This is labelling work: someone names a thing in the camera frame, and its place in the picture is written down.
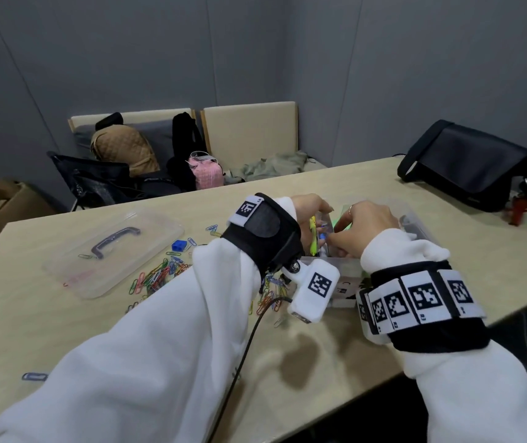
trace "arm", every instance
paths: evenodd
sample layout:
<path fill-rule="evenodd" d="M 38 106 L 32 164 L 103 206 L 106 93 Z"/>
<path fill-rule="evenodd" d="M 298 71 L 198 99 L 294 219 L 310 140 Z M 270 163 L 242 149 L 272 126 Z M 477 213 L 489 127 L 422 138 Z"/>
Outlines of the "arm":
<path fill-rule="evenodd" d="M 289 198 L 277 202 L 297 217 Z M 202 441 L 243 349 L 260 274 L 225 239 L 195 249 L 193 261 L 3 412 L 0 443 Z"/>
<path fill-rule="evenodd" d="M 412 241 L 396 229 L 382 231 L 362 254 L 369 273 L 450 253 L 428 241 Z M 496 342 L 482 350 L 445 354 L 403 353 L 405 374 L 417 380 L 430 415 L 432 442 L 527 441 L 527 373 Z"/>

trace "wristband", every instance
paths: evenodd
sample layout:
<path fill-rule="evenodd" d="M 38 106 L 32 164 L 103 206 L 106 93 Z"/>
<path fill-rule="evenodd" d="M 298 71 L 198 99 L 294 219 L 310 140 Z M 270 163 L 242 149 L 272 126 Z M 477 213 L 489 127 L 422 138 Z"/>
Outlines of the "wristband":
<path fill-rule="evenodd" d="M 304 255 L 300 226 L 265 194 L 248 196 L 227 225 L 222 238 L 253 260 L 262 279 L 267 272 L 289 267 Z"/>
<path fill-rule="evenodd" d="M 357 294 L 363 327 L 412 353 L 450 353 L 489 344 L 485 313 L 447 261 L 383 269 Z"/>

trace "table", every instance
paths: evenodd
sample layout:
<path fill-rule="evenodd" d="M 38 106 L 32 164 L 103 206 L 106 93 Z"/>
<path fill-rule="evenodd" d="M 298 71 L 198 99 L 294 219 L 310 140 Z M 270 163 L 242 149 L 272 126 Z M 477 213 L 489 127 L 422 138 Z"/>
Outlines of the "table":
<path fill-rule="evenodd" d="M 429 186 L 403 184 L 399 158 L 356 163 L 206 191 L 140 201 L 183 224 L 198 244 L 223 227 L 248 194 L 281 197 L 318 193 L 335 208 L 363 198 L 405 200 L 441 245 L 452 252 L 489 322 L 527 305 L 527 214 L 520 227 L 499 214 L 466 207 Z M 137 204 L 76 211 L 9 223 L 0 235 L 0 412 L 27 395 L 20 377 L 48 371 L 69 350 L 109 330 L 131 303 L 128 289 L 141 269 L 105 297 L 83 302 L 42 271 L 48 252 Z M 165 250 L 142 268 L 158 265 Z M 262 320 L 217 434 L 220 441 L 260 443 L 294 433 L 401 372 L 394 351 L 365 341 L 354 309 L 328 310 L 319 324 L 279 313 Z M 250 316 L 253 325 L 255 316 Z"/>

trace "person's right arm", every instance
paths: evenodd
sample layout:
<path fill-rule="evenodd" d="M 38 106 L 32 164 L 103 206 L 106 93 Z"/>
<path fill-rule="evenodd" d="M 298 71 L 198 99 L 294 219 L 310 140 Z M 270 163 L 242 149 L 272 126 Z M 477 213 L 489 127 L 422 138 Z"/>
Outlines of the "person's right arm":
<path fill-rule="evenodd" d="M 349 223 L 352 227 L 344 230 Z M 371 202 L 353 205 L 335 230 L 328 243 L 360 257 L 369 273 L 450 256 L 429 241 L 412 241 L 388 207 Z M 527 441 L 527 373 L 501 345 L 491 341 L 482 350 L 402 353 L 405 374 L 416 379 L 430 415 L 429 441 Z"/>

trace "black messenger bag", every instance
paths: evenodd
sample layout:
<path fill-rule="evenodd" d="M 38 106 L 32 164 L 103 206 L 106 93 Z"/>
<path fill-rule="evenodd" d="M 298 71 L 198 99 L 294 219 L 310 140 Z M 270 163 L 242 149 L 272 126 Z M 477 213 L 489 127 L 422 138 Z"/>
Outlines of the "black messenger bag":
<path fill-rule="evenodd" d="M 404 182 L 421 180 L 471 207 L 500 211 L 509 200 L 511 178 L 527 177 L 527 148 L 439 120 L 411 146 L 397 174 Z"/>

